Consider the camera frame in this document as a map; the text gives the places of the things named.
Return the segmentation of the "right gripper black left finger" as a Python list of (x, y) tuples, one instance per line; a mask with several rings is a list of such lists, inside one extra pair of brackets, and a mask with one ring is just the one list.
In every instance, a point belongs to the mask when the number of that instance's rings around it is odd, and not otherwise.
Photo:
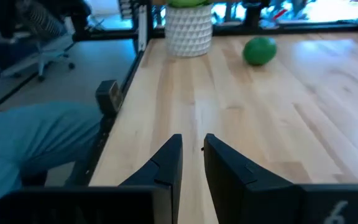
[(131, 189), (124, 197), (120, 223), (177, 223), (183, 169), (181, 134), (161, 148), (120, 186)]

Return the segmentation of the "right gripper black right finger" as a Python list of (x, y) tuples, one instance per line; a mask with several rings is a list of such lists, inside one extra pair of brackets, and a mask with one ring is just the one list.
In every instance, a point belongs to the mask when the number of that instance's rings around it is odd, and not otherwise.
[(213, 134), (204, 139), (204, 169), (219, 223), (295, 223), (300, 190)]

